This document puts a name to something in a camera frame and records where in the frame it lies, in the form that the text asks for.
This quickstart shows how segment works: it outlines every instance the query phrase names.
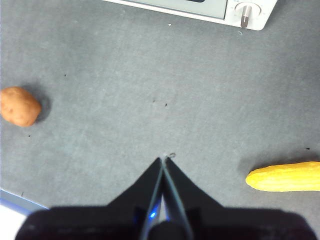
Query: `blue led light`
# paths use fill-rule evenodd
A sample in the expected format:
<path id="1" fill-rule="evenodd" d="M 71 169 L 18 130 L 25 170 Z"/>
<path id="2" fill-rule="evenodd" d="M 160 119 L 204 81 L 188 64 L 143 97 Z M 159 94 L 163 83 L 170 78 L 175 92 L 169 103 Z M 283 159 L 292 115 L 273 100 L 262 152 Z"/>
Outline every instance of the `blue led light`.
<path id="1" fill-rule="evenodd" d="M 157 213 L 152 212 L 149 217 L 150 217 L 151 219 L 153 219 L 156 215 L 157 215 Z"/>

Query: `yellow corn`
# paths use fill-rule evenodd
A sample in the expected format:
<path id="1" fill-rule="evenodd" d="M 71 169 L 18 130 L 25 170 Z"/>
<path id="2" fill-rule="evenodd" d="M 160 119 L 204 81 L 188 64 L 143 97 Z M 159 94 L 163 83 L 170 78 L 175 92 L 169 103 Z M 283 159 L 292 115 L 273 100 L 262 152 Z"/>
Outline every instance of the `yellow corn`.
<path id="1" fill-rule="evenodd" d="M 320 191 L 320 161 L 259 168 L 251 171 L 245 182 L 268 192 Z"/>

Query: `white toaster oven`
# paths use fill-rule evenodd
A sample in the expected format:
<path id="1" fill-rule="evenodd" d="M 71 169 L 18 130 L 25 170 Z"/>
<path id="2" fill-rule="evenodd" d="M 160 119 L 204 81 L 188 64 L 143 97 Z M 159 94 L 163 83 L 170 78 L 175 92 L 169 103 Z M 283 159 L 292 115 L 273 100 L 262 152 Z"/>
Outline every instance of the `white toaster oven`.
<path id="1" fill-rule="evenodd" d="M 277 0 L 104 0 L 162 13 L 262 30 Z"/>

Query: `gray mat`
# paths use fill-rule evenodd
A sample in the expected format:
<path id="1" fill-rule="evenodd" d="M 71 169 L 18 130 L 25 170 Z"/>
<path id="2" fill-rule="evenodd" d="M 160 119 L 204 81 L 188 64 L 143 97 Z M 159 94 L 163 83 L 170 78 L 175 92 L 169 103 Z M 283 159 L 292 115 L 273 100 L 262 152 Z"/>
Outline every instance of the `gray mat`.
<path id="1" fill-rule="evenodd" d="M 104 205 L 175 153 L 221 204 L 296 212 L 320 236 L 320 192 L 245 183 L 252 168 L 319 159 L 319 9 L 279 0 L 252 31 L 99 0 L 2 0 L 1 87 L 25 87 L 43 112 L 29 128 L 1 121 L 1 188 Z"/>

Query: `brown potato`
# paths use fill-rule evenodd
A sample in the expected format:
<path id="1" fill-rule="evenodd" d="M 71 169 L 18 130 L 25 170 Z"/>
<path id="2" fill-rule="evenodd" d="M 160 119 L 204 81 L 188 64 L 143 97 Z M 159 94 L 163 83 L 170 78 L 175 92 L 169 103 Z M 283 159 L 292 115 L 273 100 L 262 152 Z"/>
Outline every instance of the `brown potato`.
<path id="1" fill-rule="evenodd" d="M 1 90 L 1 115 L 8 122 L 28 127 L 40 112 L 40 103 L 23 88 L 12 86 Z"/>

